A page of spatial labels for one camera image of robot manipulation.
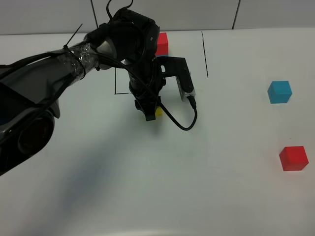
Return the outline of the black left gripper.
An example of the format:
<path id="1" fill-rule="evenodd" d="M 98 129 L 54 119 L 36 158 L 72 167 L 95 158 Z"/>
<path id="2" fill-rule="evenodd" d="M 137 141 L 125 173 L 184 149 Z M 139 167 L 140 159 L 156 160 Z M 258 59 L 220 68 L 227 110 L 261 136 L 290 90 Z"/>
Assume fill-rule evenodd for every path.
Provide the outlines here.
<path id="1" fill-rule="evenodd" d="M 146 121 L 156 119 L 156 109 L 161 107 L 166 111 L 161 102 L 159 92 L 166 85 L 166 79 L 157 78 L 157 57 L 139 59 L 127 58 L 125 69 L 129 75 L 129 90 L 135 98 L 136 109 L 143 111 Z"/>

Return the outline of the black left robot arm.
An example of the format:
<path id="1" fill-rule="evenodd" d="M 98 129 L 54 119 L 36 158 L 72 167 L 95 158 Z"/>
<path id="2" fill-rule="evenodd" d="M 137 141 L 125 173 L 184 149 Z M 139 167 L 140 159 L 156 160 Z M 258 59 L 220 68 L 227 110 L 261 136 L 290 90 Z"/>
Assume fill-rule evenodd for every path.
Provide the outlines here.
<path id="1" fill-rule="evenodd" d="M 59 97 L 93 69 L 139 66 L 156 53 L 159 27 L 123 7 L 73 46 L 0 67 L 0 172 L 20 165 L 50 141 L 60 117 Z"/>

